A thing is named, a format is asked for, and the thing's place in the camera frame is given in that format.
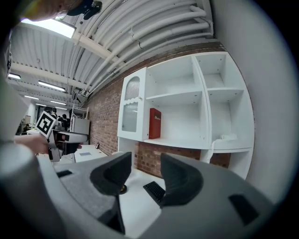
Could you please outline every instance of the ceiling light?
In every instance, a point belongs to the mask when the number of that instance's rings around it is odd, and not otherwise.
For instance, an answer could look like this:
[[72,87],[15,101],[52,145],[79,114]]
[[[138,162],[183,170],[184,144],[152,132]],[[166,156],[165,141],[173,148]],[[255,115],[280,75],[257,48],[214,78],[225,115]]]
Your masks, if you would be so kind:
[[62,110],[67,110],[67,109],[64,109],[64,108],[60,108],[60,107],[55,107],[55,108],[57,108],[57,109],[62,109]]
[[28,95],[24,95],[24,97],[27,97],[27,98],[32,98],[32,99],[39,99],[39,98],[32,97],[32,96],[28,96]]
[[76,30],[76,28],[72,25],[69,25],[65,22],[56,21],[54,19],[48,19],[43,21],[30,21],[29,19],[24,19],[22,20],[22,22],[57,32],[68,38],[72,38]]
[[14,78],[14,79],[17,79],[17,80],[20,80],[20,79],[21,79],[21,76],[16,75],[16,74],[9,74],[8,77],[9,77],[9,78]]
[[66,105],[65,103],[61,103],[61,102],[57,102],[57,101],[53,101],[53,100],[50,100],[52,103],[56,103],[56,104],[61,104],[61,105]]
[[47,87],[53,88],[53,89],[58,90],[58,91],[65,91],[65,88],[62,88],[62,87],[59,87],[59,86],[56,86],[56,85],[53,85],[53,84],[45,83],[43,81],[38,81],[38,83],[43,85],[43,86],[47,86]]

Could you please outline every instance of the brick wall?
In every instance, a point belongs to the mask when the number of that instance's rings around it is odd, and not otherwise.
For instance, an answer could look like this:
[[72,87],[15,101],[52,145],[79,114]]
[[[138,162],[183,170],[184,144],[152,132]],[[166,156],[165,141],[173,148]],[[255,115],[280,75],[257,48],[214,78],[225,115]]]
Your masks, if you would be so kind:
[[214,153],[210,160],[210,163],[228,169],[229,161],[230,161],[230,153],[227,154]]
[[[210,52],[210,51],[224,51],[223,46],[219,42],[210,42],[210,43],[201,43],[196,45],[190,45],[181,47],[178,49],[170,50],[149,58],[134,67],[130,68],[126,72],[119,75],[116,79],[108,83],[101,90],[99,90],[95,95],[93,95],[88,102],[85,103],[84,107],[89,107],[89,119],[91,121],[90,127],[90,142],[91,144],[96,145],[100,143],[100,149],[110,155],[111,153],[117,151],[118,138],[117,138],[117,126],[118,126],[118,113],[121,101],[121,90],[124,77],[132,74],[133,72],[143,68],[155,65],[157,63],[173,59],[179,56],[185,56],[201,52]],[[140,166],[140,169],[151,173],[153,175],[160,176],[160,166],[159,166],[159,155],[155,155],[153,160],[153,155],[149,153],[144,153],[143,157],[143,148],[150,147],[148,144],[140,143],[139,153],[137,154],[137,159],[142,157],[143,159],[137,164]],[[199,158],[200,150],[191,150],[189,149],[179,149],[179,148],[170,148],[170,147],[156,147],[155,151],[157,154],[159,151],[173,153],[176,151],[177,154],[181,154],[187,157]]]
[[200,159],[199,149],[176,148],[157,144],[138,142],[135,146],[135,167],[148,174],[161,176],[161,153],[171,153],[186,156],[196,160]]

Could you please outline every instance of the white pipe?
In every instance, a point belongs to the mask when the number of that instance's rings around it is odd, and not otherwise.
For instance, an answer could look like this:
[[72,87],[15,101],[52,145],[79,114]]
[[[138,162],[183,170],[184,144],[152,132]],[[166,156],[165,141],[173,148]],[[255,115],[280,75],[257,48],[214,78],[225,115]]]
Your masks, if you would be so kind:
[[140,14],[143,15],[143,17],[130,19],[130,20],[132,20],[131,22],[126,22],[127,27],[119,28],[118,30],[116,30],[117,34],[111,35],[111,37],[109,39],[107,39],[107,42],[103,45],[103,47],[105,47],[106,49],[109,49],[111,47],[111,45],[117,41],[117,39],[119,39],[122,35],[127,33],[131,28],[133,28],[134,26],[138,25],[140,22],[142,22],[154,15],[164,12],[164,11],[167,11],[167,10],[170,10],[170,9],[173,9],[175,7],[181,7],[181,6],[193,4],[193,3],[195,3],[195,1],[191,0],[191,1],[181,2],[181,0],[179,0],[178,3],[173,3],[173,4],[167,3],[166,6],[165,6],[164,1],[162,1],[161,3],[163,3],[164,5],[162,5],[161,7],[158,7],[155,11],[151,11],[149,14],[142,14],[142,12],[140,12]]
[[94,34],[97,27],[109,16],[111,12],[113,12],[119,5],[121,5],[122,2],[123,0],[104,1],[103,9],[99,17],[95,21],[93,21],[93,18],[91,18],[91,20],[88,22],[88,25],[85,28],[86,30],[88,30],[88,32],[85,32],[84,35],[90,38]]
[[115,17],[110,17],[109,19],[107,19],[105,23],[102,25],[101,29],[97,31],[96,35],[94,36],[94,41],[99,43],[102,40],[102,38],[106,35],[107,31],[109,31],[110,28],[113,27],[123,16],[129,14],[130,12],[138,8],[140,5],[143,5],[148,1],[150,0],[130,0],[127,2],[127,4],[125,4],[122,7],[122,9],[118,8],[112,14],[113,16],[115,15]]
[[202,37],[202,36],[207,36],[207,35],[211,35],[210,33],[196,33],[196,34],[192,34],[192,35],[186,35],[186,36],[182,36],[182,37],[178,37],[172,40],[169,40],[167,42],[163,42],[151,49],[148,49],[147,51],[142,52],[141,54],[135,56],[133,59],[131,59],[130,61],[126,62],[124,65],[122,65],[121,67],[119,67],[118,69],[114,70],[113,73],[111,73],[109,76],[107,76],[100,84],[98,84],[92,91],[90,91],[90,93],[88,93],[87,97],[90,96],[92,93],[94,93],[101,85],[103,85],[110,77],[115,76],[116,74],[121,74],[121,70],[130,65],[132,62],[134,62],[135,60],[137,60],[138,58],[142,57],[143,55],[146,55],[156,49],[162,48],[166,45],[172,44],[172,43],[176,43],[179,41],[183,41],[183,40],[187,40],[187,39],[192,39],[192,38],[197,38],[197,37]]
[[132,44],[132,42],[139,40],[141,37],[144,37],[145,35],[159,29],[162,27],[165,27],[167,25],[176,23],[176,22],[180,22],[180,21],[184,21],[190,18],[196,18],[196,17],[202,17],[205,16],[206,13],[202,13],[202,12],[194,12],[194,13],[185,13],[185,14],[180,14],[177,16],[173,16],[167,19],[163,19],[161,21],[156,22],[155,24],[152,24],[150,26],[148,26],[145,29],[142,29],[141,31],[137,32],[136,34],[134,34],[132,37],[127,38],[125,41],[123,41],[122,45],[118,46],[111,54],[109,57],[107,57],[105,59],[105,61],[103,62],[103,64],[97,69],[97,71],[94,73],[94,75],[90,78],[90,80],[88,81],[84,91],[87,91],[87,88],[90,86],[90,84],[94,81],[94,79],[97,77],[97,75],[107,66],[107,64],[120,52],[122,52],[126,47],[128,47],[129,45]]
[[196,6],[190,6],[190,10],[193,11],[193,12],[199,12],[199,13],[205,12],[204,10],[202,10],[201,8],[196,7]]
[[207,22],[204,23],[195,23],[195,24],[191,24],[188,26],[181,26],[181,27],[177,27],[177,28],[173,28],[167,31],[164,31],[158,35],[155,35],[154,37],[151,37],[150,39],[138,44],[137,46],[135,46],[134,48],[132,48],[130,51],[128,51],[126,54],[124,54],[117,62],[113,63],[106,72],[110,72],[112,71],[118,64],[119,61],[125,61],[130,55],[134,54],[135,52],[137,52],[140,49],[143,49],[155,42],[158,42],[162,39],[165,39],[166,37],[170,37],[173,35],[178,35],[181,33],[185,33],[185,32],[191,32],[191,31],[196,31],[196,30],[202,30],[202,29],[206,29],[209,28],[209,24]]
[[199,22],[199,23],[203,23],[204,21],[207,22],[207,23],[209,23],[209,25],[210,25],[210,33],[211,33],[211,35],[214,35],[214,24],[213,24],[213,21],[205,19],[205,18],[200,18],[200,17],[194,18],[194,20],[197,21],[197,22]]

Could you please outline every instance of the white table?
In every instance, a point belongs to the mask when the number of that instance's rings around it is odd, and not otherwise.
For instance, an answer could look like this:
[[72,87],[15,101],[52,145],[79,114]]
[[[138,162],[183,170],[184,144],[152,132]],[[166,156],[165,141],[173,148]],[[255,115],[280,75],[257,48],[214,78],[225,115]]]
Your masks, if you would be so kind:
[[30,129],[26,132],[27,134],[39,134],[39,131],[36,129]]
[[152,181],[165,189],[164,179],[137,169],[132,169],[125,183],[128,191],[120,195],[120,206],[127,237],[133,239],[140,237],[161,214],[158,204],[143,188],[144,185]]
[[75,152],[76,162],[84,162],[106,156],[101,150],[96,149],[94,145],[82,145],[82,148]]

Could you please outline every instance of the shelf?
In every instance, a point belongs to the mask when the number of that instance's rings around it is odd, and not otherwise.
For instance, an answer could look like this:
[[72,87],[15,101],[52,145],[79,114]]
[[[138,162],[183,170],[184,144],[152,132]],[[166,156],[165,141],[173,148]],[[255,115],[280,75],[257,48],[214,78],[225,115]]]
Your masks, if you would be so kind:
[[231,116],[228,103],[211,103],[212,142],[222,134],[231,134]]
[[196,60],[183,56],[147,69],[146,97],[188,91],[202,91],[203,84]]
[[250,144],[242,140],[219,141],[215,143],[215,153],[234,153],[248,151]]
[[196,56],[196,59],[208,89],[223,87],[245,88],[242,75],[228,53],[215,52],[213,54]]
[[210,102],[218,103],[230,102],[243,93],[243,90],[238,88],[210,88],[207,91]]
[[227,154],[227,153],[241,153],[241,152],[248,152],[252,148],[239,148],[239,149],[218,149],[214,150],[214,154]]
[[156,107],[192,105],[199,103],[201,94],[201,91],[169,93],[153,97],[147,97],[146,100]]
[[224,87],[223,80],[220,74],[204,75],[206,87],[209,88],[221,88]]
[[241,178],[246,179],[250,168],[252,153],[252,148],[244,152],[231,153],[228,169]]
[[144,140],[145,143],[158,144],[163,146],[177,147],[177,148],[194,148],[200,149],[199,145],[195,141],[186,141],[186,140],[170,140],[165,138],[158,138],[154,140]]

